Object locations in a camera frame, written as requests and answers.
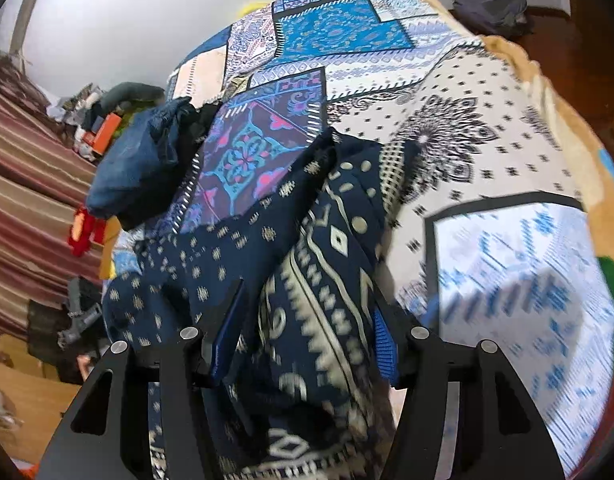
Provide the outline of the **orange box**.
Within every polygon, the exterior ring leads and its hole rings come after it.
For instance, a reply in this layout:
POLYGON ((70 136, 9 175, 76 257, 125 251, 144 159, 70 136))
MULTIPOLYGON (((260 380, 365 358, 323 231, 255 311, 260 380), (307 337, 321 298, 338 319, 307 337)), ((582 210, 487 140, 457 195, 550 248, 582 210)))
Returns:
POLYGON ((103 155, 105 153, 120 123, 121 117, 115 113, 110 113, 105 117, 91 144, 92 151, 95 154, 103 155))

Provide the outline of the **striped maroon curtain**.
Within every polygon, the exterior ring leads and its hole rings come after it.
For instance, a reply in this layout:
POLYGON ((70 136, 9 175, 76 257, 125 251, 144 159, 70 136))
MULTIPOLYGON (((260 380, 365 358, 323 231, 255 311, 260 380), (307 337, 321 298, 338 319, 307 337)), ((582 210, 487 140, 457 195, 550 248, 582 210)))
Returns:
POLYGON ((0 335, 27 336, 30 301, 57 308, 68 282, 98 281, 101 250, 82 256, 67 243, 94 167, 46 116, 48 100, 0 55, 0 335))

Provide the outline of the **blue patchwork bed cover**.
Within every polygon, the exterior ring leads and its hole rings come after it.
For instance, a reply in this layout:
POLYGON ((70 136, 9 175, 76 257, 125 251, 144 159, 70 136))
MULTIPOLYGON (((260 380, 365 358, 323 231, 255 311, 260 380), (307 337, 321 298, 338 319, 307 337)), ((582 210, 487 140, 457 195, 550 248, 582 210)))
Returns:
POLYGON ((273 191, 321 127, 418 143, 382 250, 388 296, 459 344, 495 339, 565 474, 614 424, 614 173, 587 122, 512 42, 437 0, 275 0, 193 50, 169 99, 222 99, 167 210, 124 229, 104 302, 139 347, 175 327, 159 253, 273 191))

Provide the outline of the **navy patterned large garment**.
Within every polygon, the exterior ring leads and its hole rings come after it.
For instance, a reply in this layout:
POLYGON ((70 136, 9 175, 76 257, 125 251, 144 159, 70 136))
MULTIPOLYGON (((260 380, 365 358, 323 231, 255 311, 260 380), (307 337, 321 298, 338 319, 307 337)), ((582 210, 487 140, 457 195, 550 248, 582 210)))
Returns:
POLYGON ((229 372, 203 395, 227 478, 380 474, 394 424, 373 362, 374 277, 418 151, 325 130, 275 192, 190 232, 145 237, 138 269, 109 283, 108 336, 137 349, 207 320, 244 285, 229 372))

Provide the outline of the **grey backpack on floor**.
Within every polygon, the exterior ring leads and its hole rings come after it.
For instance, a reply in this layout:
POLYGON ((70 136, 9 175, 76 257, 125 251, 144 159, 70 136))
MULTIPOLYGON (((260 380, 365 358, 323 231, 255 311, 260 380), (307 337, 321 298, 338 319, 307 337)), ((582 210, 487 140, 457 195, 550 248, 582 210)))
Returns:
POLYGON ((483 35, 521 36, 528 28, 528 0, 455 0, 455 18, 483 35))

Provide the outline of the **dark green plush bag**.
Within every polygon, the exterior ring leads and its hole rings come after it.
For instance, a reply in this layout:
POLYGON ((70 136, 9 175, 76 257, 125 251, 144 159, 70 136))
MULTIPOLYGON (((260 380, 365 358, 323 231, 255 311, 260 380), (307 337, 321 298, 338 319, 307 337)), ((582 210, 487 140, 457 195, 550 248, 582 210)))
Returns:
POLYGON ((104 114, 112 113, 122 102, 155 102, 165 96, 165 90, 151 84, 142 82, 125 81, 116 84, 108 90, 100 99, 101 110, 104 114))

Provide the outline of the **folded blue denim clothes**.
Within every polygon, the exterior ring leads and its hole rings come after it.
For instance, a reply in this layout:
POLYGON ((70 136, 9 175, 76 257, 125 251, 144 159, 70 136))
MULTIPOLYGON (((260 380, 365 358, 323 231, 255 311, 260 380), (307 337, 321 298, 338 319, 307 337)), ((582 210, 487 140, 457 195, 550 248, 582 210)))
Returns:
POLYGON ((89 214, 132 229, 166 211, 216 110, 178 98, 134 115, 98 164, 84 202, 89 214))

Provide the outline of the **red bag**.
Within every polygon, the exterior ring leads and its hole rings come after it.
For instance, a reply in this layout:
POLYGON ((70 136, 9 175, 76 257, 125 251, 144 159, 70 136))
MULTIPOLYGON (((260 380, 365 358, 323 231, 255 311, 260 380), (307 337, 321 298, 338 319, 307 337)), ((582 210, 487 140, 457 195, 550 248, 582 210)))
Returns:
POLYGON ((104 219, 92 216, 85 206, 79 206, 67 237, 67 244, 72 254, 75 257, 82 257, 89 252, 93 243, 102 245, 105 229, 104 219))

